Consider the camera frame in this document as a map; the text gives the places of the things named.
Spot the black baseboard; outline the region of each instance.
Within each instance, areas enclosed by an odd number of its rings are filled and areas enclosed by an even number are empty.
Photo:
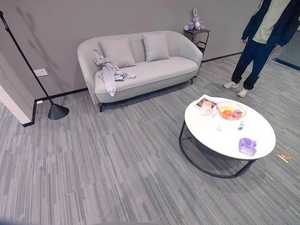
[[[58,98],[58,97],[62,97],[62,96],[66,96],[66,95],[70,95],[70,94],[75,94],[75,93],[78,93],[78,92],[86,91],[86,90],[88,90],[88,88],[82,88],[82,89],[78,89],[78,90],[68,91],[68,92],[65,92],[65,93],[58,94],[58,95],[52,95],[52,96],[50,96],[50,98],[51,99],[52,98]],[[37,101],[41,101],[41,100],[42,101],[46,101],[46,100],[48,100],[48,98],[43,97],[43,98],[38,98],[38,99],[34,100],[33,109],[32,109],[31,122],[22,124],[23,127],[28,127],[28,126],[34,125],[35,119],[36,119]]]
[[[34,100],[34,102],[33,102],[33,109],[32,109],[31,122],[22,124],[23,127],[28,127],[28,126],[31,126],[31,125],[34,124],[34,122],[36,120],[36,110],[37,110],[37,102],[36,102],[36,100]]]
[[[217,58],[213,58],[213,59],[209,59],[209,60],[204,60],[202,62],[209,62],[209,61],[213,61],[213,60],[218,60],[218,59],[221,59],[221,58],[226,58],[226,57],[229,57],[229,56],[233,56],[233,55],[238,55],[238,54],[241,54],[242,52],[238,52],[238,53],[234,53],[234,54],[230,54],[230,55],[224,55],[224,56],[220,56],[220,57],[217,57]],[[61,94],[58,94],[58,95],[51,95],[50,98],[58,98],[58,97],[62,97],[62,96],[66,96],[66,95],[70,95],[70,94],[75,94],[75,93],[78,93],[78,92],[82,92],[82,91],[86,91],[88,90],[88,88],[82,88],[82,89],[78,89],[78,90],[73,90],[73,91],[68,91],[68,92],[65,92],[65,93],[61,93]],[[23,124],[23,127],[28,127],[30,125],[33,125],[34,122],[35,122],[35,117],[36,117],[36,109],[37,109],[37,101],[45,101],[47,100],[46,97],[42,97],[42,98],[38,98],[38,99],[35,99],[34,100],[34,105],[33,105],[33,110],[32,110],[32,120],[30,123],[25,123]]]
[[[50,98],[58,98],[58,97],[62,97],[62,96],[66,96],[66,95],[71,95],[71,94],[75,94],[78,92],[82,92],[82,91],[86,91],[88,90],[88,88],[82,88],[82,89],[78,89],[78,90],[73,90],[73,91],[68,91],[68,92],[64,92],[61,94],[57,94],[57,95],[51,95]],[[42,97],[42,98],[38,98],[36,99],[36,101],[46,101],[48,98],[47,97]]]
[[[278,62],[278,63],[280,63],[280,64],[282,64],[282,65],[285,65],[285,66],[287,66],[287,67],[290,67],[290,68],[293,68],[293,69],[296,69],[296,70],[299,70],[299,71],[300,71],[300,67],[298,67],[298,66],[296,66],[296,65],[294,65],[294,64],[291,64],[291,63],[282,61],[282,60],[280,60],[280,59],[278,59],[278,58],[275,58],[274,60],[275,60],[275,62]]]
[[[224,56],[216,57],[216,58],[209,59],[209,60],[203,60],[202,62],[209,62],[209,61],[213,61],[213,60],[218,60],[218,59],[226,58],[226,57],[233,56],[233,55],[239,55],[241,53],[242,52],[237,52],[237,53],[233,53],[233,54],[230,54],[230,55],[224,55]]]

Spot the stuffed bunny toy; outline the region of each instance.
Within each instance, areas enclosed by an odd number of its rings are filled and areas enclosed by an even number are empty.
[[[203,30],[205,27],[202,25],[202,21],[199,20],[198,16],[198,6],[193,8],[193,22],[195,30]]]

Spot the purple box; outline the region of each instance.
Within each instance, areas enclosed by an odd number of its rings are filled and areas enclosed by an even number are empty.
[[[184,25],[185,30],[192,30],[194,29],[194,23],[193,22],[188,22],[186,25]]]
[[[240,139],[239,151],[247,154],[249,156],[253,156],[256,153],[256,141],[252,141],[249,138]]]

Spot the person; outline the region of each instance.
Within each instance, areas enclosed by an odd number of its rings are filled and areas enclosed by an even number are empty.
[[[252,73],[243,84],[239,97],[252,90],[259,74],[274,50],[286,45],[300,26],[300,0],[262,0],[245,28],[241,42],[246,44],[231,82],[225,88],[237,88],[242,75],[253,61]]]

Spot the white t-shirt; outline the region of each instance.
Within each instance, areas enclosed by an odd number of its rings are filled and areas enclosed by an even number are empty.
[[[254,41],[262,44],[267,43],[273,31],[274,25],[277,23],[290,1],[291,0],[272,0],[260,27],[253,37]]]

